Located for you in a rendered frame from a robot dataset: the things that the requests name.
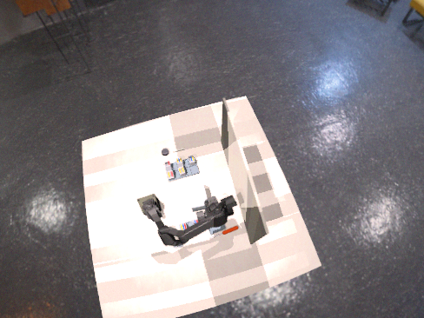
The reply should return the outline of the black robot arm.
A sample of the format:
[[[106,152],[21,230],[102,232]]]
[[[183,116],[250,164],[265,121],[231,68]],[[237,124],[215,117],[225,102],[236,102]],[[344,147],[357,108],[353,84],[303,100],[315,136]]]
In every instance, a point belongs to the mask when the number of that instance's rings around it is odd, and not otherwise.
[[[203,201],[205,207],[207,207],[204,209],[207,217],[205,219],[201,219],[199,222],[196,222],[187,229],[178,230],[164,225],[161,219],[162,214],[157,207],[156,202],[151,199],[142,202],[142,210],[148,219],[155,222],[158,227],[158,235],[160,236],[163,244],[166,246],[177,246],[180,243],[185,244],[191,238],[195,238],[203,231],[224,225],[229,219],[228,209],[238,205],[233,195],[222,199],[221,202],[218,202],[215,196],[211,196],[207,200]],[[179,240],[176,240],[175,236],[178,236]]]

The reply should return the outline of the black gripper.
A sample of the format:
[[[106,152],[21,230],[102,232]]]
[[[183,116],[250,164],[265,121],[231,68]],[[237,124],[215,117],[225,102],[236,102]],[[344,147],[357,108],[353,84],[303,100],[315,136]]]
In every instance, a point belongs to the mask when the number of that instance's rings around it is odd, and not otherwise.
[[[232,216],[232,215],[235,213],[235,211],[234,211],[234,209],[233,209],[233,208],[228,209],[228,212],[229,212],[229,216]],[[204,214],[203,214],[203,213],[204,213]],[[202,210],[202,211],[199,211],[199,212],[196,212],[196,213],[195,213],[195,215],[196,215],[196,219],[197,219],[197,221],[198,221],[198,222],[199,222],[201,219],[205,219],[205,218],[207,217],[206,212],[205,212],[205,211],[203,212],[203,210]]]

